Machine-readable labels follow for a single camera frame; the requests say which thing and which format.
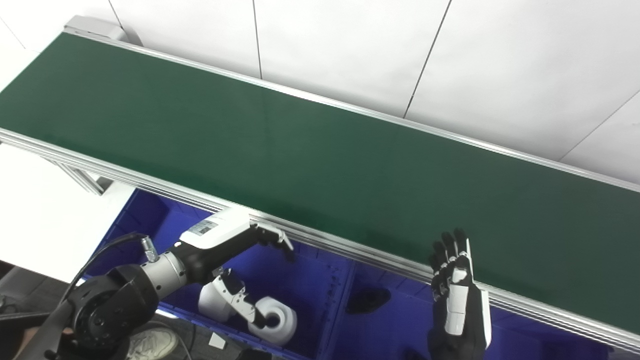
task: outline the white paper roll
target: white paper roll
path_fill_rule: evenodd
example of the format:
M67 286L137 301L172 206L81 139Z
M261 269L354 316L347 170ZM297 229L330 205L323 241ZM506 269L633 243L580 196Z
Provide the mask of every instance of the white paper roll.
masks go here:
M265 326L262 329L250 323L249 331L252 334L278 346L284 346L291 340L298 326L298 315L293 309L272 297L263 297L258 300L255 303L255 308L265 318L277 316L280 322L274 327Z

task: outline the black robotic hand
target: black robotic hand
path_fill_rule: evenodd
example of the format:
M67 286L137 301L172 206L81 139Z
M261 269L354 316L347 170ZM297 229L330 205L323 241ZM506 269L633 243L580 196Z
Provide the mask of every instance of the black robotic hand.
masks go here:
M442 234L429 258L434 277L432 360L480 360L491 343L489 296L474 283L469 240L462 229Z

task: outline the white table surface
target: white table surface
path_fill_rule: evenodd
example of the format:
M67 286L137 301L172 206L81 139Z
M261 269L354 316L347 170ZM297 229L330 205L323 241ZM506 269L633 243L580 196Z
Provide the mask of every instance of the white table surface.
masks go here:
M134 188L83 190L37 155L0 145L0 260L70 282Z

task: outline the blue bin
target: blue bin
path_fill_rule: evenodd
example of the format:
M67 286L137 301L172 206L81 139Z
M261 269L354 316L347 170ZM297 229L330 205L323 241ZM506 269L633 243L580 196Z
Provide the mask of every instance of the blue bin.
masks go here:
M101 245L138 231L151 235L162 252L182 232L209 215L136 190ZM428 358L426 334L433 324L428 285L301 243L294 242L294 247L294 263L284 261L280 250L257 245L225 265L238 272L255 299L271 296L297 312L298 329L284 348L250 334L246 321L238 315L226 323L200 315L199 284L176 291L163 300L160 308L285 359L403 360L409 349ZM145 261L140 244L124 244L101 256L88 275ZM391 299L373 313L346 314L349 296L362 288L389 289ZM485 360L607 359L609 349L605 345L534 320L495 308L492 320L493 341Z
M159 252L173 245L179 236L210 213L136 190L111 226L101 245L120 235L138 231L149 234ZM250 334L239 315L218 323L198 313L202 286L186 286L160 305L164 311L208 327L212 331L262 348L286 359L330 359L333 326L344 292L353 278L353 261L294 242L296 260L286 262L281 250L256 245L225 264L233 268L255 299L273 297L298 314L296 334L285 347L270 344ZM105 274L114 266L146 261L139 243L123 244L100 257L87 271L89 276Z
M375 312L340 312L334 360L404 359L412 350L428 359L426 334L433 325L431 288L357 264L351 291L386 288L391 299ZM492 307L493 339L485 360L606 360L609 348L566 331Z

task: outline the label sticker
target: label sticker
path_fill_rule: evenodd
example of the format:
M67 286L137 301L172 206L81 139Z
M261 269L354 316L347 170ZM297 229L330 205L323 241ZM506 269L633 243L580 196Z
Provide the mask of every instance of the label sticker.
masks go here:
M189 228L189 232L194 233L198 236L202 236L208 233L211 229L218 226L215 222L209 220L203 220L194 226Z

